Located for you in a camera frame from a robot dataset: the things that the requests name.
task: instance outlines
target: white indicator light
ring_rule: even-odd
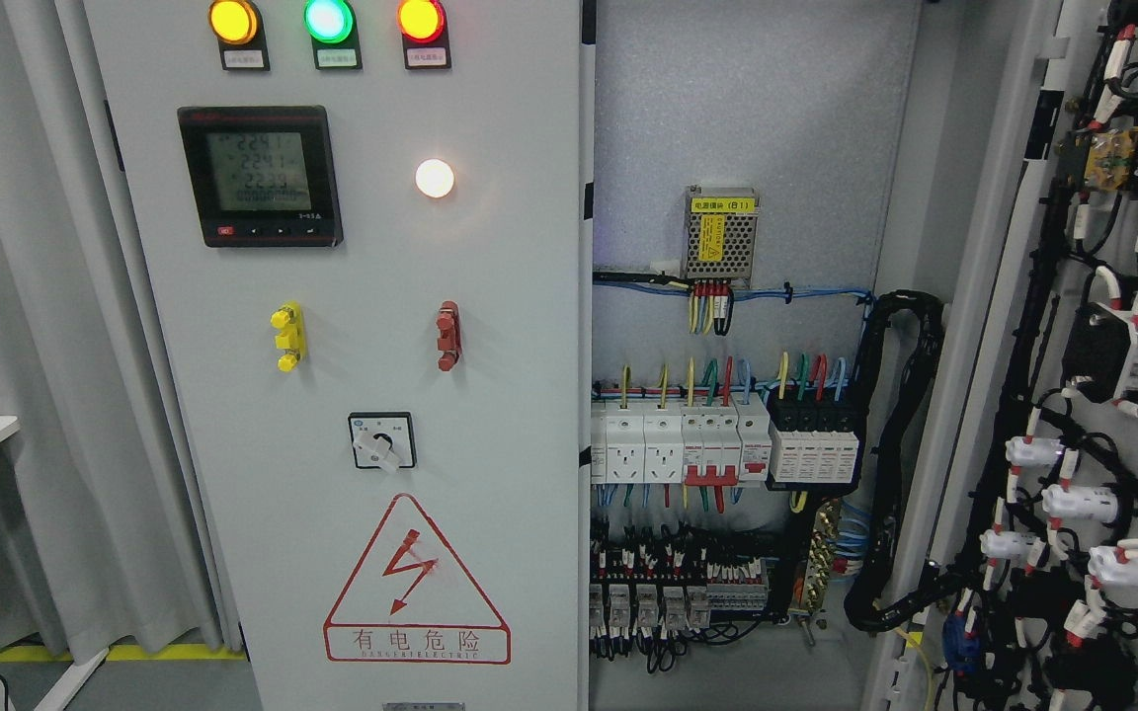
[[[429,198],[443,198],[455,188],[455,171],[445,160],[429,158],[415,168],[415,188]]]

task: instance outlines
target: yellow floor marking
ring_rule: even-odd
[[[41,645],[18,645],[18,647],[7,647],[0,652],[0,662],[72,662],[73,658],[68,653],[59,656],[51,656],[46,647]],[[108,652],[109,662],[189,662],[189,661],[217,661],[217,662],[242,662],[244,652],[231,652],[230,648],[218,648],[212,651],[205,644],[171,644],[160,652],[148,654],[145,648],[137,644],[114,644]]]

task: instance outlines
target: lightning bolt symbol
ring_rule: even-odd
[[[414,563],[407,563],[406,565],[398,565],[402,561],[403,555],[411,553],[411,546],[415,545],[415,541],[420,540],[420,531],[411,529],[407,531],[406,537],[402,539],[402,546],[398,546],[397,553],[393,554],[389,559],[389,564],[385,567],[385,571],[380,573],[380,577],[394,576],[397,572],[414,571],[420,568],[420,574],[415,576],[414,580],[411,580],[411,587],[407,588],[406,593],[403,593],[401,597],[393,600],[393,607],[389,609],[389,615],[394,615],[398,610],[406,607],[407,595],[411,595],[411,590],[415,589],[417,585],[420,585],[420,580],[423,580],[424,576],[428,576],[432,568],[437,565],[438,560],[436,557],[432,561],[415,561]]]

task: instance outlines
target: digital power meter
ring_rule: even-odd
[[[324,108],[188,107],[178,126],[208,247],[340,242]]]

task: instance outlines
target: floor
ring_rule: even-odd
[[[17,711],[31,711],[67,670],[67,662],[1,664]],[[69,711],[261,711],[248,662],[105,662]]]

